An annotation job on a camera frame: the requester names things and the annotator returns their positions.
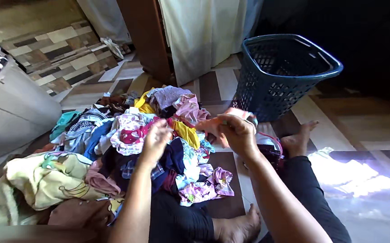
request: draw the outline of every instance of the person's right hand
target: person's right hand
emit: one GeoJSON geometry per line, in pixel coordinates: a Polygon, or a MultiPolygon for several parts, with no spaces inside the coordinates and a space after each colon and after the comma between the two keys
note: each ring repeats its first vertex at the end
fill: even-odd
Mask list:
{"type": "Polygon", "coordinates": [[[226,125],[219,125],[219,131],[225,135],[231,149],[245,159],[256,159],[261,152],[256,145],[253,125],[231,114],[221,114],[217,117],[226,121],[226,125]]]}

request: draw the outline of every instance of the white curtain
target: white curtain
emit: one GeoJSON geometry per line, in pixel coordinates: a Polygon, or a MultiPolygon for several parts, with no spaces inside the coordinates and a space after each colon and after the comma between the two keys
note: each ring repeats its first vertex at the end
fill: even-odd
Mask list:
{"type": "Polygon", "coordinates": [[[132,42],[116,0],[77,1],[100,37],[123,43],[132,42]]]}
{"type": "Polygon", "coordinates": [[[181,86],[239,52],[247,0],[159,0],[181,86]]]}

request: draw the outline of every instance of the yellow cloth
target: yellow cloth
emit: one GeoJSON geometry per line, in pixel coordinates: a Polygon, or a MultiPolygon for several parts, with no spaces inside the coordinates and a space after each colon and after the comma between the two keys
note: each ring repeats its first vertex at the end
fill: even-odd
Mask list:
{"type": "Polygon", "coordinates": [[[144,103],[145,103],[145,99],[147,97],[147,94],[150,92],[149,91],[146,91],[144,94],[142,94],[141,98],[139,99],[135,99],[133,101],[133,106],[136,107],[136,108],[140,108],[144,103]]]}
{"type": "Polygon", "coordinates": [[[174,121],[172,124],[172,129],[174,129],[181,138],[186,140],[190,146],[194,147],[195,149],[199,149],[201,144],[199,142],[195,128],[190,128],[181,121],[174,121]]]}
{"type": "Polygon", "coordinates": [[[145,114],[154,114],[155,111],[153,108],[148,103],[144,103],[140,108],[140,113],[145,113],[145,114]]]}
{"type": "Polygon", "coordinates": [[[90,166],[80,161],[86,160],[81,156],[63,151],[14,159],[5,166],[6,177],[22,191],[26,202],[35,210],[46,209],[69,198],[96,200],[104,197],[84,183],[90,166]]]}
{"type": "Polygon", "coordinates": [[[33,210],[26,204],[22,192],[14,190],[5,175],[0,178],[0,226],[37,224],[49,217],[50,212],[33,210]]]}

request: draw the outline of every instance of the bare foot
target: bare foot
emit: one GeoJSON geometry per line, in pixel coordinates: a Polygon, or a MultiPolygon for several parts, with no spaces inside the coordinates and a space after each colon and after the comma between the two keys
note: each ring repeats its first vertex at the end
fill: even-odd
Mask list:
{"type": "Polygon", "coordinates": [[[244,216],[213,219],[215,239],[226,243],[245,243],[256,239],[261,230],[261,213],[254,204],[244,216]]]}
{"type": "Polygon", "coordinates": [[[310,121],[300,126],[297,134],[283,137],[280,143],[289,152],[289,158],[296,156],[306,156],[307,143],[309,142],[310,132],[318,125],[319,121],[310,121]]]}

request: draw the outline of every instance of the laundry basket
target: laundry basket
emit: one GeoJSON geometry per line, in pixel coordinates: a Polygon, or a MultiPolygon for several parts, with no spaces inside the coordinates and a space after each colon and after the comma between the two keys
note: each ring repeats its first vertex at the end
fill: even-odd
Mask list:
{"type": "Polygon", "coordinates": [[[338,60],[299,35],[253,37],[243,41],[242,49],[231,106],[254,113],[259,122],[277,120],[319,81],[343,70],[338,60]]]}

